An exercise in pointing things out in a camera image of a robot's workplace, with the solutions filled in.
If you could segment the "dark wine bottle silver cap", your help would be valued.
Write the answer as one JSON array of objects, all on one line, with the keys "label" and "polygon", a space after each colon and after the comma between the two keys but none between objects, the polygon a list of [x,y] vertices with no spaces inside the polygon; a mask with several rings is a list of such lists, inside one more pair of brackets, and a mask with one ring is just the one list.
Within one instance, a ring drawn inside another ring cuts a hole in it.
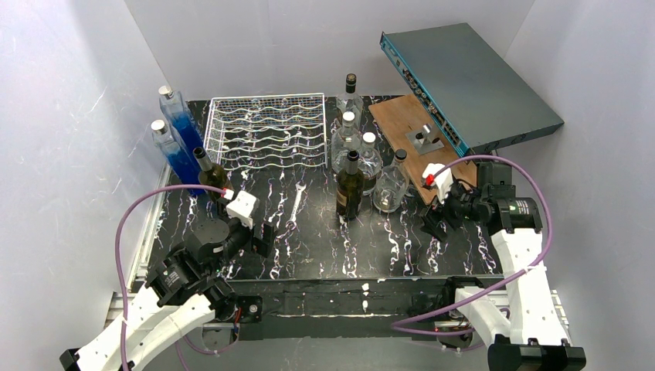
[{"label": "dark wine bottle silver cap", "polygon": [[212,162],[203,147],[196,147],[193,150],[195,160],[199,164],[199,181],[202,185],[212,186],[217,189],[224,189],[226,194],[219,192],[208,191],[210,199],[217,203],[219,198],[227,197],[232,200],[234,190],[231,181],[227,175],[227,171],[219,164]]}]

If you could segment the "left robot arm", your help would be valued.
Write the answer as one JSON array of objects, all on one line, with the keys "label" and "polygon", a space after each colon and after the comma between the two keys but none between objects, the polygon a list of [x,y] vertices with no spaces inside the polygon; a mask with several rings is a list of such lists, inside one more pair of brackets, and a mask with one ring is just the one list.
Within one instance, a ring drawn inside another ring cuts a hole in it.
[{"label": "left robot arm", "polygon": [[194,328],[216,320],[238,329],[263,317],[259,296],[238,295],[221,276],[224,264],[240,252],[268,257],[277,231],[263,223],[262,235],[237,218],[209,220],[151,267],[130,300],[127,314],[115,318],[93,341],[67,349],[65,370],[142,370],[156,355]]}]

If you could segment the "clear blue-tinted bottle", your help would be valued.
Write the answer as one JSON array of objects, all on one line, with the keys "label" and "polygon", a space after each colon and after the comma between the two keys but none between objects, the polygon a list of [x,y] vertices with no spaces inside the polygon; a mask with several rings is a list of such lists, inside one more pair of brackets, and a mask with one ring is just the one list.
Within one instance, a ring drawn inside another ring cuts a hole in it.
[{"label": "clear blue-tinted bottle", "polygon": [[151,136],[154,146],[166,157],[179,180],[198,185],[200,168],[178,132],[167,121],[157,119],[151,123]]}]

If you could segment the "clear bottle copper neck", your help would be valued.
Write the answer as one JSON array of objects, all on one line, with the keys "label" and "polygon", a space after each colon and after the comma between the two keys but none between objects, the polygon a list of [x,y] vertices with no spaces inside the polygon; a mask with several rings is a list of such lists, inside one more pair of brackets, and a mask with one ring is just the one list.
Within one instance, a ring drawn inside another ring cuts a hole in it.
[{"label": "clear bottle copper neck", "polygon": [[403,167],[406,158],[405,149],[396,150],[392,162],[378,174],[372,200],[382,213],[395,212],[406,195],[409,186],[409,179]]}]

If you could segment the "blue square bottle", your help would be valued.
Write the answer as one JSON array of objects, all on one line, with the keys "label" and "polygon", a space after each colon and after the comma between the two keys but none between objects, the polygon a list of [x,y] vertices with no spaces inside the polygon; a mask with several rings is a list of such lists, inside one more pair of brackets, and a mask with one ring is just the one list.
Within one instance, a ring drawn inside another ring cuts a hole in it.
[{"label": "blue square bottle", "polygon": [[195,159],[194,150],[203,146],[197,124],[182,93],[164,85],[158,89],[159,105],[168,123],[176,129],[187,152]]}]

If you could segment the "large clear round bottle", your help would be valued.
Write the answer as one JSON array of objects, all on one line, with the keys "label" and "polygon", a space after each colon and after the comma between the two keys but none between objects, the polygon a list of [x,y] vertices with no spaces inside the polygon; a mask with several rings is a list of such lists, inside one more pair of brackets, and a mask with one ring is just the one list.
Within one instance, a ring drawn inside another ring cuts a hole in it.
[{"label": "large clear round bottle", "polygon": [[378,174],[382,170],[382,157],[375,147],[376,138],[376,134],[373,132],[366,132],[362,135],[358,168],[364,174],[364,196],[368,196],[373,192]]}]

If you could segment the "clear bottle white cap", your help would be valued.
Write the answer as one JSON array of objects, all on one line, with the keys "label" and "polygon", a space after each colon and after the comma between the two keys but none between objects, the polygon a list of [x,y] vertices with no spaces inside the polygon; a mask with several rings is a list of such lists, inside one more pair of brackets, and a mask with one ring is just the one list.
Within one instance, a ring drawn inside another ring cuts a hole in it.
[{"label": "clear bottle white cap", "polygon": [[335,173],[344,168],[344,162],[350,151],[361,150],[362,136],[355,123],[356,114],[345,111],[342,124],[331,137],[331,167]]}]

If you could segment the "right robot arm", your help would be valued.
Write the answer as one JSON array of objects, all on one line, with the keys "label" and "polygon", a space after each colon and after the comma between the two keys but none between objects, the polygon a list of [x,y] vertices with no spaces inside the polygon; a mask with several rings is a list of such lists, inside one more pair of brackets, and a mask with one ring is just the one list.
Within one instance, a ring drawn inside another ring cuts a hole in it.
[{"label": "right robot arm", "polygon": [[477,279],[450,278],[442,306],[458,301],[459,312],[477,330],[487,347],[491,370],[581,370],[585,351],[571,344],[560,321],[543,263],[533,265],[542,252],[541,217],[537,203],[516,195],[512,168],[499,162],[477,165],[477,183],[456,182],[445,165],[430,163],[422,186],[436,190],[433,204],[422,213],[423,230],[437,238],[446,234],[436,224],[457,228],[465,219],[487,229],[503,270],[508,313],[497,308]]}]

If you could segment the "square bottle dark label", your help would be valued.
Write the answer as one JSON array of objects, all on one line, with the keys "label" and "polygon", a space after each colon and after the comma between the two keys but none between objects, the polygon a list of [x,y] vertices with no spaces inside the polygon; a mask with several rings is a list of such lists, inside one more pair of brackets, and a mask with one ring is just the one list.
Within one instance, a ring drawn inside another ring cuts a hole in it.
[{"label": "square bottle dark label", "polygon": [[339,110],[338,118],[343,118],[346,111],[355,114],[355,124],[361,124],[361,116],[364,110],[363,98],[356,92],[357,77],[354,73],[349,73],[345,80],[345,91],[337,96],[336,107]]}]

